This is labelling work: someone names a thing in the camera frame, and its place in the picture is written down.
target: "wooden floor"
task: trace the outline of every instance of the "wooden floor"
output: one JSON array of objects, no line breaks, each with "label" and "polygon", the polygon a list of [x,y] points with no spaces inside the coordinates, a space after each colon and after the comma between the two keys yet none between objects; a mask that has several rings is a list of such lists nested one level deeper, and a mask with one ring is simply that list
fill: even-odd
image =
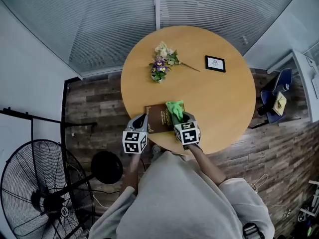
[{"label": "wooden floor", "polygon": [[[256,93],[276,73],[267,75],[265,71],[253,70]],[[98,122],[94,132],[89,127],[75,127],[66,130],[67,148],[80,161],[86,172],[90,173],[91,158],[101,150],[117,154],[123,166],[130,158],[123,153],[122,131],[129,116],[126,113],[120,88],[119,73],[99,80],[86,80],[69,84],[66,102],[66,120],[72,122]],[[305,118],[308,110],[305,94],[299,76],[294,77],[293,85],[287,96],[287,118]],[[262,122],[265,118],[255,112],[251,125]],[[276,237],[288,235],[294,227],[299,208],[312,196],[314,187],[308,180],[317,180],[319,174],[319,124],[299,123],[292,126],[266,125],[257,129],[247,129],[244,135],[230,147],[218,153],[210,154],[214,161],[228,177],[243,177],[248,183],[254,183],[267,173],[267,182],[258,189],[258,194],[268,205],[271,219],[276,228]],[[151,155],[146,151],[142,156],[146,167]],[[140,165],[140,176],[143,175]],[[91,180],[96,190],[106,192],[118,191],[121,182],[104,185]],[[94,193],[100,203],[110,206],[118,193]],[[291,209],[289,217],[285,213]]]}]

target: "picture frame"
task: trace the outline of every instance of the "picture frame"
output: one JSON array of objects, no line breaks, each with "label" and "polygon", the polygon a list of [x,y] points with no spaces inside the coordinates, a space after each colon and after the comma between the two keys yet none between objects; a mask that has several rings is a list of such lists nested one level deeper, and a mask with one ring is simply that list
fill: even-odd
[{"label": "picture frame", "polygon": [[205,65],[206,69],[208,70],[226,73],[225,60],[223,58],[217,58],[206,55]]}]

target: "gray sweatshirt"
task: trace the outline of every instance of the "gray sweatshirt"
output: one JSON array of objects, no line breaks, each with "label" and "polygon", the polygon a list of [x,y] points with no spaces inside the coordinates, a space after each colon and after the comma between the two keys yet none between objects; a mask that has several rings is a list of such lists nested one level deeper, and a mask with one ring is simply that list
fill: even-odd
[{"label": "gray sweatshirt", "polygon": [[244,179],[217,187],[169,151],[151,164],[138,195],[133,193],[125,189],[92,226],[89,239],[241,239],[249,222],[265,239],[274,236],[267,207]]}]

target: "fan grille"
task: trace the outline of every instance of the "fan grille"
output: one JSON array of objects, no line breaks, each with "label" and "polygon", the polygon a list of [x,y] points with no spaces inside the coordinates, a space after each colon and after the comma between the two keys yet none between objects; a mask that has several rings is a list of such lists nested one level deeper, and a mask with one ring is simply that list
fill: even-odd
[{"label": "fan grille", "polygon": [[[79,162],[67,150],[62,155],[61,145],[56,142],[35,140],[17,149],[7,161],[1,179],[1,204],[15,236],[85,238],[94,222],[89,183],[70,189],[58,199],[47,198],[83,178],[85,172]],[[53,208],[59,201],[63,202],[61,206]],[[65,217],[62,206],[68,209]]]}]

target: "person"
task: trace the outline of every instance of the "person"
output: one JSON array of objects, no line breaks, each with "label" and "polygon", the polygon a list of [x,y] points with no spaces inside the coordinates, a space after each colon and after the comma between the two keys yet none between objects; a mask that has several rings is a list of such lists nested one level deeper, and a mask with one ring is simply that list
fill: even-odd
[{"label": "person", "polygon": [[272,239],[268,209],[249,184],[227,179],[196,144],[188,148],[197,164],[166,151],[139,183],[140,154],[134,154],[120,196],[89,239],[241,239],[247,223]]}]

